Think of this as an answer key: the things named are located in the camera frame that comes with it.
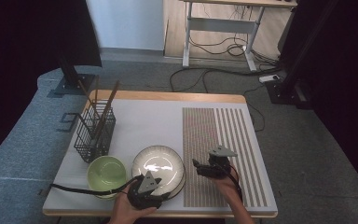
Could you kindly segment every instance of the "white wall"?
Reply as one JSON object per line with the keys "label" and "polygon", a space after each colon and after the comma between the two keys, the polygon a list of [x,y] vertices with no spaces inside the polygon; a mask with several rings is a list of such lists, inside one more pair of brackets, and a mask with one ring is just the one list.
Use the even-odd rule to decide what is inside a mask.
{"label": "white wall", "polygon": [[163,0],[87,0],[100,48],[164,49]]}

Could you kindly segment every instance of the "white desk frame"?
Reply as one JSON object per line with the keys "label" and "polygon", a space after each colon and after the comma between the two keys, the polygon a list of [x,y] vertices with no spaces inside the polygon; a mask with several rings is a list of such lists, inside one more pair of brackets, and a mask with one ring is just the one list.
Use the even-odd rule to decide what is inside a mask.
{"label": "white desk frame", "polygon": [[[251,71],[256,71],[254,56],[252,53],[252,45],[255,42],[258,27],[264,14],[265,7],[295,7],[296,3],[276,1],[276,0],[183,0],[188,2],[187,22],[186,22],[186,42],[183,50],[183,67],[189,67],[190,60],[190,31],[211,31],[222,33],[249,34],[249,42],[243,46],[244,55]],[[210,3],[223,5],[239,5],[239,6],[257,6],[260,7],[257,19],[255,21],[231,21],[218,20],[210,18],[196,18],[191,16],[193,3]]]}

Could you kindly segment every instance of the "desk leg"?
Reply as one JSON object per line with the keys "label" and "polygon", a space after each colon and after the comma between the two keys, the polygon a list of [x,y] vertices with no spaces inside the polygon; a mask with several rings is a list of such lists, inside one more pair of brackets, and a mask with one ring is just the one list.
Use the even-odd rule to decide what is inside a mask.
{"label": "desk leg", "polygon": [[183,49],[183,67],[189,67],[190,61],[190,45],[188,43],[190,39],[190,23],[191,23],[191,10],[193,8],[193,3],[188,3],[188,15],[187,15],[187,25],[186,25],[186,41],[185,48]]}
{"label": "desk leg", "polygon": [[254,56],[253,56],[253,53],[251,52],[251,50],[252,50],[252,45],[255,42],[255,36],[257,35],[257,30],[258,30],[258,27],[260,26],[260,22],[261,22],[261,18],[263,17],[263,14],[264,14],[264,7],[261,7],[260,11],[258,12],[257,20],[255,21],[254,29],[253,29],[252,33],[250,34],[249,42],[246,45],[246,47],[243,46],[243,51],[245,51],[244,54],[246,57],[246,61],[248,62],[249,68],[251,69],[251,71],[256,70]]}

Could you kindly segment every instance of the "black curtain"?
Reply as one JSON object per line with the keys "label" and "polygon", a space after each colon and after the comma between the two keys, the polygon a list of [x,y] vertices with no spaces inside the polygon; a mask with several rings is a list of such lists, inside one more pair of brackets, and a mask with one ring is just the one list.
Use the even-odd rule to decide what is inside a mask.
{"label": "black curtain", "polygon": [[308,83],[312,108],[358,172],[358,1],[301,0],[282,61],[293,81]]}
{"label": "black curtain", "polygon": [[0,1],[0,145],[37,78],[59,68],[58,52],[72,65],[102,66],[85,0]]}

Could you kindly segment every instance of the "gray carpet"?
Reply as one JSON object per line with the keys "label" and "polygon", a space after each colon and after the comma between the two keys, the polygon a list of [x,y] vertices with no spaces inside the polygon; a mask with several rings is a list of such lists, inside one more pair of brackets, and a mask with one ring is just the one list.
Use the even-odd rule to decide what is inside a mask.
{"label": "gray carpet", "polygon": [[[121,90],[171,91],[170,75],[179,69],[178,63],[103,61],[103,68],[79,66],[77,72],[99,75],[100,89],[112,89],[120,80]],[[175,89],[191,86],[201,72],[177,74],[172,79]],[[0,223],[57,221],[42,214],[43,189],[56,175],[74,132],[57,129],[69,127],[60,123],[63,113],[80,112],[87,101],[75,95],[48,98],[61,78],[61,70],[39,78],[33,101],[0,146]],[[225,73],[211,73],[205,83],[209,92],[227,94],[260,86],[257,77]],[[188,91],[205,89],[200,82]],[[264,122],[251,108],[255,129],[262,130],[256,135],[279,209],[277,217],[262,223],[358,223],[358,174],[313,111],[273,105],[264,87],[248,92],[246,99],[265,118]],[[60,223],[99,223],[99,219],[63,217]]]}

